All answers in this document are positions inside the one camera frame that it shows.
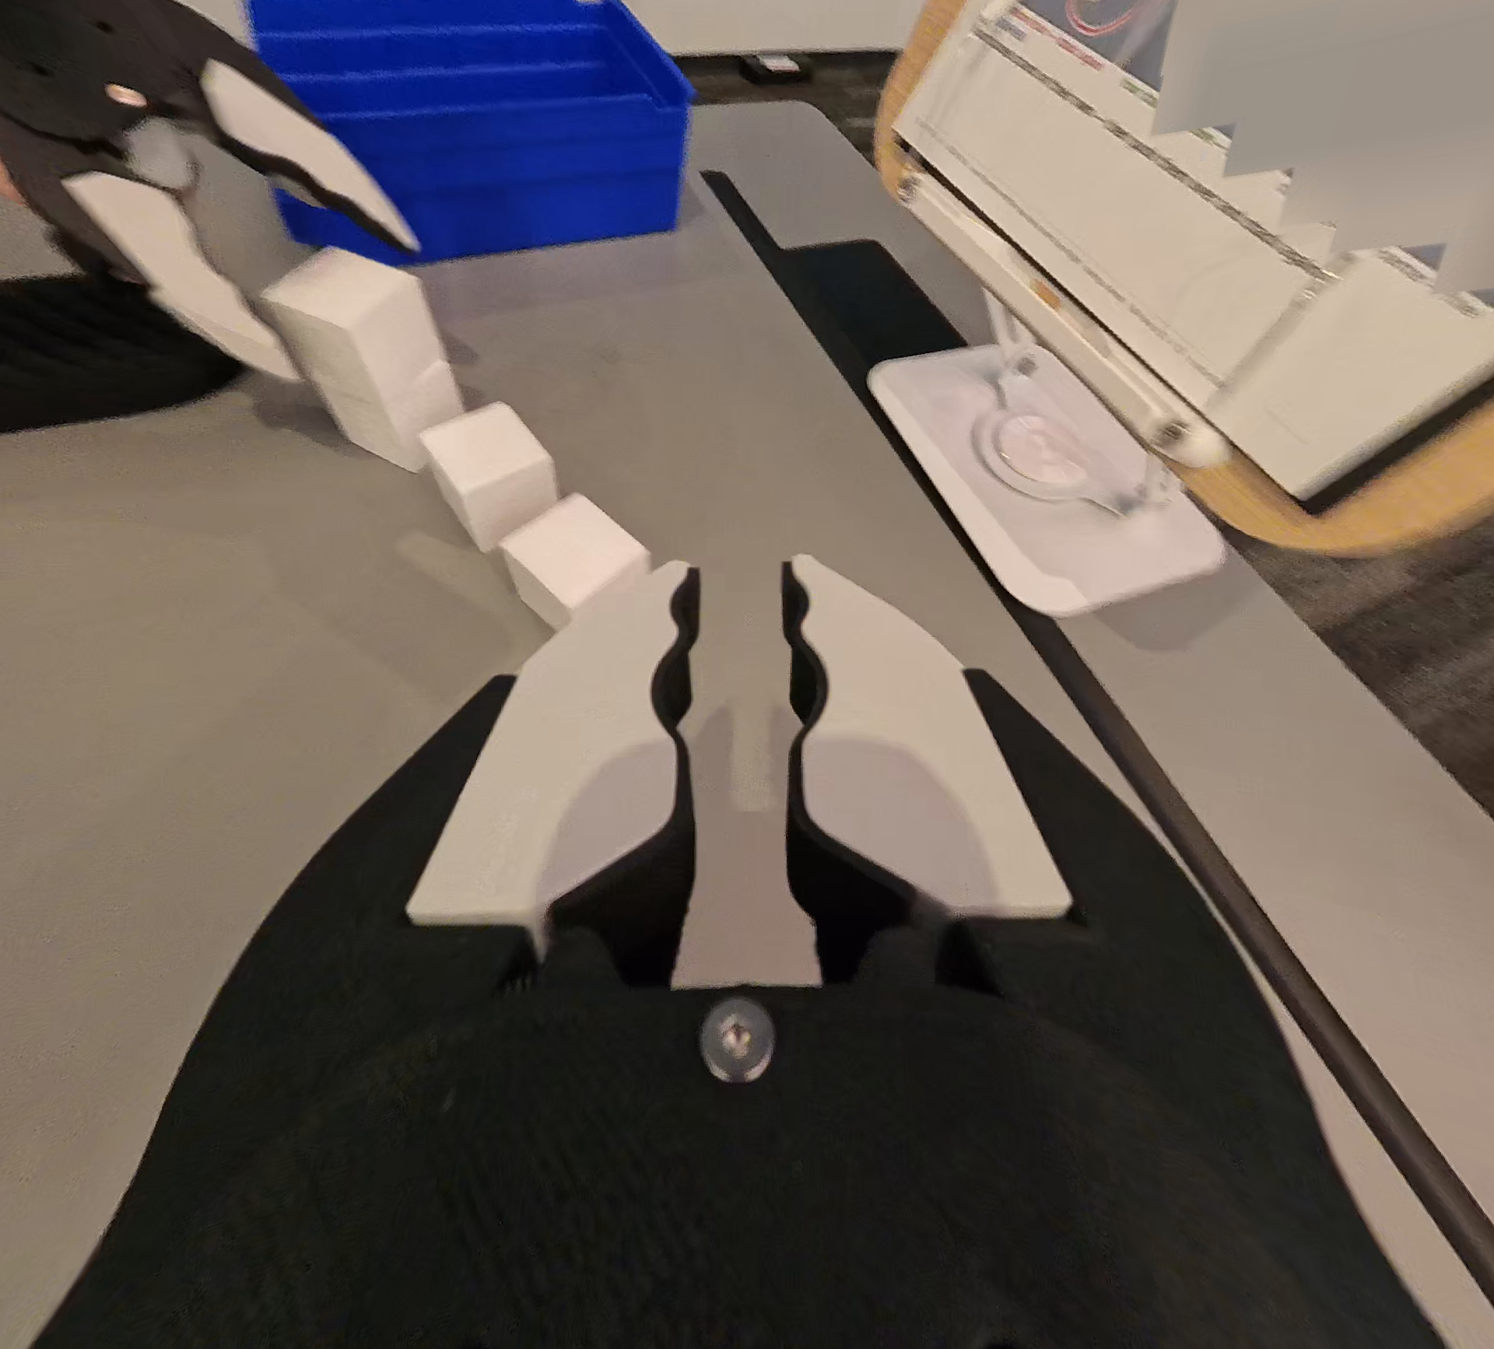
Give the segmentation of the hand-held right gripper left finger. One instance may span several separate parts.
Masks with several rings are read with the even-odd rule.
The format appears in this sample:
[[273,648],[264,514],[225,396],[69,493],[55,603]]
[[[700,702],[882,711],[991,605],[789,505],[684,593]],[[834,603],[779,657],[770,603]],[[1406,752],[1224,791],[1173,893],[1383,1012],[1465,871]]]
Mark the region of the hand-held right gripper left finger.
[[407,902],[414,927],[502,927],[543,957],[586,930],[621,980],[671,982],[695,889],[698,569],[587,603],[512,677]]

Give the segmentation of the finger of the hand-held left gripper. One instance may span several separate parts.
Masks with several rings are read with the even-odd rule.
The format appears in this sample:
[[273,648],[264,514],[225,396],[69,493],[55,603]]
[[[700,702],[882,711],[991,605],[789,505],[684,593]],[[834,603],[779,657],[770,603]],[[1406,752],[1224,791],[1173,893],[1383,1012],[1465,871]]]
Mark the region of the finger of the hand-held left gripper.
[[267,180],[289,183],[385,246],[419,253],[421,242],[382,185],[314,117],[232,66],[205,66],[200,96],[216,141]]
[[278,334],[203,257],[196,228],[173,194],[112,171],[67,176],[64,192],[121,253],[155,305],[233,360],[287,384],[303,382]]

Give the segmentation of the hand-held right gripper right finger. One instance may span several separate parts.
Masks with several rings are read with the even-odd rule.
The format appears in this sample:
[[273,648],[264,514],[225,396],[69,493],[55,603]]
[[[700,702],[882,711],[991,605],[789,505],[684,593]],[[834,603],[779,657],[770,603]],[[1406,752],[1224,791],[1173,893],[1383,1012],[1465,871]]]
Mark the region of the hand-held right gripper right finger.
[[823,982],[888,929],[1047,923],[1072,889],[961,661],[813,555],[780,569],[789,646],[786,853]]

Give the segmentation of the white foam cube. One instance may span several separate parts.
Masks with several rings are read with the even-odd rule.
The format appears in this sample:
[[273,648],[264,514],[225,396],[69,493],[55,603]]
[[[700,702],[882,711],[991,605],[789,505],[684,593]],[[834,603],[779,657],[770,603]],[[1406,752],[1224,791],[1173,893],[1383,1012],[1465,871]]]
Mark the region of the white foam cube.
[[391,392],[362,378],[359,369],[316,376],[312,385],[346,441],[414,473],[428,464],[423,434],[464,412],[457,378],[443,359],[419,367]]
[[550,627],[653,566],[645,544],[584,494],[573,493],[498,543],[514,593]]
[[441,496],[482,553],[561,498],[548,450],[505,401],[441,421],[419,443]]
[[312,380],[346,396],[398,400],[444,362],[419,276],[346,250],[310,255],[255,301]]

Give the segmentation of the blue plastic bin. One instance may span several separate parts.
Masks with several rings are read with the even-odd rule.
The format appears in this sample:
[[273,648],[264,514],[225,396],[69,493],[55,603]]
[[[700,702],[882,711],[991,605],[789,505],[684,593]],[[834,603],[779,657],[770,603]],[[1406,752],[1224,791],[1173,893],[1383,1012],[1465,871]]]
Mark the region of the blue plastic bin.
[[292,241],[412,267],[677,225],[695,91],[621,0],[241,3],[421,250],[278,189]]

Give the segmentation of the white document stand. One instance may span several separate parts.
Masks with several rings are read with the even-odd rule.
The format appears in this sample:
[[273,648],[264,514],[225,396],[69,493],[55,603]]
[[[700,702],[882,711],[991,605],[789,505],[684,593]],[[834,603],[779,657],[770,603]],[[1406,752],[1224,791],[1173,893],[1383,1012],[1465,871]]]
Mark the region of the white document stand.
[[1222,464],[1222,435],[930,166],[896,196],[980,280],[989,334],[882,360],[868,391],[993,578],[1070,618],[1220,571],[1173,468]]

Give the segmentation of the wooden document board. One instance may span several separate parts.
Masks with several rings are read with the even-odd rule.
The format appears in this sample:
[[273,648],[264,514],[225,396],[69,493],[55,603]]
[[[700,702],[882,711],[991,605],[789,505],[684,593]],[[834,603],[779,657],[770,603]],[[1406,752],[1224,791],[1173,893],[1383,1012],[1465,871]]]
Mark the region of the wooden document board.
[[1490,514],[1490,292],[1402,250],[1329,257],[1222,135],[1038,0],[927,0],[879,103],[884,183],[1234,530],[1366,557]]

